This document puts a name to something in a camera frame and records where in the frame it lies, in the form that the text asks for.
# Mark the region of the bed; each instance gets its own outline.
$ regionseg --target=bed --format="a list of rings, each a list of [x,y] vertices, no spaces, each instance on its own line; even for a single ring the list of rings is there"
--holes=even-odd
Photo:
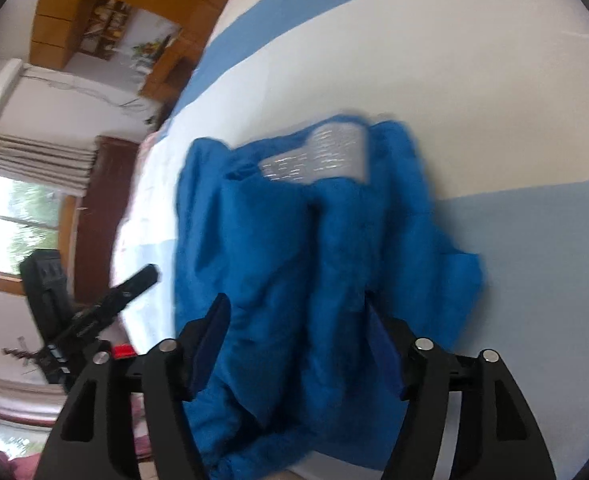
[[[559,479],[589,456],[589,12],[580,0],[230,0],[166,124],[146,139],[113,282],[161,283],[123,313],[145,352],[174,336],[177,177],[191,142],[231,147],[337,112],[411,128],[441,222],[487,287],[459,352],[497,348]],[[457,400],[452,399],[452,413]],[[447,478],[450,425],[436,478]],[[307,479],[380,473],[313,453]]]

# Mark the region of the white bedsheet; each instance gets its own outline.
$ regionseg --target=white bedsheet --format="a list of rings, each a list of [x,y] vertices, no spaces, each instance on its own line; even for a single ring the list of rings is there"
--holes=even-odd
[[[238,146],[344,110],[392,116],[417,136],[444,221],[485,257],[489,293],[461,350],[501,352],[559,479],[571,478],[589,455],[589,393],[579,387],[589,384],[589,337],[580,348],[570,340],[589,334],[589,13],[579,0],[336,0],[271,38],[264,29],[276,25],[253,16],[292,21],[292,1],[230,0],[209,45],[223,54],[204,57],[150,150],[113,261],[114,282],[147,263],[162,270],[123,314],[136,349],[175,334],[174,199],[192,140]],[[301,12],[306,1],[295,0]],[[269,41],[226,66],[224,47],[241,48],[244,33]],[[545,373],[532,370],[533,354]],[[295,469],[378,478],[319,456]]]

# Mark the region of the red component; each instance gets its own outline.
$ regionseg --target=red component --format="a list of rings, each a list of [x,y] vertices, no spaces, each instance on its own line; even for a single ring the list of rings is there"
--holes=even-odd
[[[116,345],[112,349],[112,355],[114,356],[114,359],[125,359],[127,357],[135,357],[137,353],[134,351],[134,348],[132,348],[132,345],[126,344]]]

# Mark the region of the silver bolt head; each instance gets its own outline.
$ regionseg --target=silver bolt head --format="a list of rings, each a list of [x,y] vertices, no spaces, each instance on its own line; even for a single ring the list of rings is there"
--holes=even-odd
[[[110,361],[110,354],[108,352],[97,352],[92,358],[92,362],[95,365],[104,365],[108,361]]]
[[[501,358],[497,351],[491,349],[484,350],[481,355],[488,363],[498,363]]]
[[[174,339],[164,339],[159,344],[159,350],[162,352],[172,352],[177,349],[177,342]]]
[[[428,351],[434,348],[434,343],[431,339],[428,339],[427,337],[420,337],[415,341],[415,346],[419,350]]]

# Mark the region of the window frame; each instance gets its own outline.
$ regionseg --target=window frame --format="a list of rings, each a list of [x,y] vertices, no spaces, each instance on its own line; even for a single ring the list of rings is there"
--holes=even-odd
[[[58,249],[61,253],[63,269],[68,270],[70,252],[72,250],[72,232],[74,227],[77,199],[71,195],[64,195],[59,210]],[[24,296],[23,283],[19,276],[0,272],[0,292]]]

